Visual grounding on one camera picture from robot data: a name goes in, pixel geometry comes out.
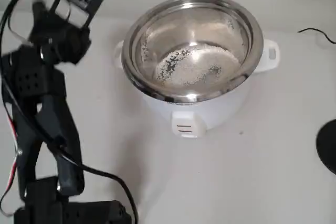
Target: pot rim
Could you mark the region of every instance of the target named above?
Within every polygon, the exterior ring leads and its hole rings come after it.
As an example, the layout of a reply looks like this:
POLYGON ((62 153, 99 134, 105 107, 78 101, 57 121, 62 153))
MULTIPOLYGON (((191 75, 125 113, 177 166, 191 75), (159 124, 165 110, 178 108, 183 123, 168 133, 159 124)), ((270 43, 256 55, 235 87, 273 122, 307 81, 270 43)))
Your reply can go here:
POLYGON ((142 15, 130 28, 124 40, 121 61, 124 71, 133 85, 143 93, 156 98, 158 100, 175 102, 175 103, 194 103, 213 99, 223 95, 237 86, 242 84, 257 67, 264 47, 263 33, 255 17, 244 7, 231 0, 168 0, 156 5, 144 15, 142 15), (140 29, 149 22, 153 17, 164 12, 168 8, 176 7, 180 10, 187 4, 188 8, 197 7, 201 3, 210 3, 216 6, 222 6, 234 11, 246 24, 251 37, 249 51, 241 67, 237 70, 230 81, 226 83, 218 83, 207 88, 204 92, 195 91, 192 89, 176 90, 157 85, 149 82, 141 75, 134 67, 132 62, 133 42, 139 33, 140 29))

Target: black cable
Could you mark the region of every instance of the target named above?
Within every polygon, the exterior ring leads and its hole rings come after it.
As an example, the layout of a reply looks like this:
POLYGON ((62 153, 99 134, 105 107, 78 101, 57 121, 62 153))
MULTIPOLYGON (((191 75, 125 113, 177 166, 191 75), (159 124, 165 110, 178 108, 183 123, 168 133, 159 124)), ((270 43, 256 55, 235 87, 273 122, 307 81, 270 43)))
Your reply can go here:
POLYGON ((325 38, 326 38, 330 43, 332 43, 332 44, 334 44, 334 45, 336 44, 336 42, 335 42, 335 41, 332 41, 324 31, 321 31, 321 30, 316 29, 316 28, 311 28, 311 27, 309 27, 309 28, 306 28, 306 29, 303 29, 303 30, 298 31, 298 33, 302 33, 302 32, 304 32, 304 31, 308 31, 308 30, 318 31, 318 32, 322 33, 322 34, 325 36, 325 38))
MULTIPOLYGON (((4 30, 5 30, 6 21, 11 16, 11 14, 13 12, 13 9, 14 9, 14 7, 17 4, 18 1, 19 0, 11 0, 10 1, 10 3, 6 7, 6 9, 3 13, 3 16, 1 18, 1 21, 0 21, 0 56, 2 55, 2 40, 3 40, 3 34, 4 34, 4 30)), ((41 138, 43 140, 43 142, 45 142, 48 145, 51 152, 53 152, 53 154, 59 155, 60 157, 62 157, 66 161, 72 163, 73 165, 79 167, 80 169, 82 169, 86 172, 89 172, 89 173, 92 173, 92 174, 95 174, 95 175, 99 175, 99 176, 102 176, 102 177, 110 178, 110 179, 113 179, 116 182, 118 182, 121 185, 121 187, 123 188, 123 190, 125 191, 128 200, 130 201, 132 211, 133 211, 133 214, 134 214, 134 223, 138 224, 139 216, 138 216, 138 211, 136 209, 136 204, 135 204, 133 196, 132 196, 129 188, 127 187, 126 183, 120 177, 118 177, 114 174, 103 172, 101 170, 97 170, 97 169, 91 168, 87 165, 84 165, 83 163, 76 162, 74 160, 74 158, 69 153, 67 153, 65 150, 61 149, 59 146, 57 146, 54 143, 53 138, 37 123, 35 118, 30 116, 29 113, 26 113, 25 110, 18 103, 18 101, 17 101, 17 99, 16 99, 16 97, 13 93, 13 90, 12 90, 10 84, 8 83, 7 78, 6 78, 6 76, 3 72, 3 64, 2 64, 1 59, 0 59, 0 75, 1 75, 3 85, 6 88, 6 90, 8 91, 8 94, 13 101, 13 105, 18 109, 18 112, 23 117, 24 121, 35 132, 35 134, 39 138, 41 138)))

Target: white table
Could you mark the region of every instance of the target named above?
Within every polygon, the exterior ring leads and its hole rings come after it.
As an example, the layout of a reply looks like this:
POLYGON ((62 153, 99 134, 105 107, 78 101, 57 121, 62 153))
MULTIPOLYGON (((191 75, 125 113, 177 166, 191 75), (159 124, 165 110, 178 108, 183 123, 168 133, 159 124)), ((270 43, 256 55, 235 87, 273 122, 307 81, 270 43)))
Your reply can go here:
MULTIPOLYGON (((15 21, 26 33, 28 17, 15 21)), ((253 77, 248 101, 225 125, 202 139, 181 139, 113 67, 112 50, 130 25, 96 18, 89 52, 78 67, 62 70, 83 161, 125 179, 141 223, 335 223, 336 176, 315 148, 319 128, 336 115, 335 46, 314 33, 266 33, 280 45, 280 67, 253 77)), ((8 38, 7 47, 14 46, 8 38)), ((4 188, 13 143, 1 112, 4 188)), ((55 167, 44 148, 38 176, 54 174, 55 167)), ((85 180, 74 200, 117 199, 131 212, 115 182, 90 174, 85 180)), ((19 204, 15 182, 4 208, 19 204)), ((0 223, 12 220, 1 216, 0 223)))

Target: stainless steel pot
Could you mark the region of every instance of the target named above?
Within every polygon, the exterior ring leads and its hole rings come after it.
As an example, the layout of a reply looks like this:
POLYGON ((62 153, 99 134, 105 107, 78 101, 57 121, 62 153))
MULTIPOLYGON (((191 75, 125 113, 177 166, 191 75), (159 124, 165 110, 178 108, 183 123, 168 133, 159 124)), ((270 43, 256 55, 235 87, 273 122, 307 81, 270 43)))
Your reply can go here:
POLYGON ((206 101, 242 84, 257 67, 263 34, 231 0, 169 0, 129 30, 121 60, 143 93, 163 101, 206 101))

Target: rice cooker handle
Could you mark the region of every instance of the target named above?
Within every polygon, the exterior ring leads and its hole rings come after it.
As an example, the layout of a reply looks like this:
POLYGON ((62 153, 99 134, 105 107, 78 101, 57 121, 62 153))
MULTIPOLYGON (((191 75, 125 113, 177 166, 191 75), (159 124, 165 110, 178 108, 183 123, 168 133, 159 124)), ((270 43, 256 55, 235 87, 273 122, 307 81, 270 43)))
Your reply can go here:
POLYGON ((264 40, 264 49, 260 62, 253 73, 260 73, 277 68, 280 63, 279 45, 269 39, 264 40))
POLYGON ((114 48, 113 51, 113 61, 114 61, 114 65, 117 68, 121 68, 122 69, 122 64, 121 64, 121 50, 122 50, 122 45, 123 45, 124 41, 120 41, 118 42, 118 44, 116 45, 116 47, 114 48))

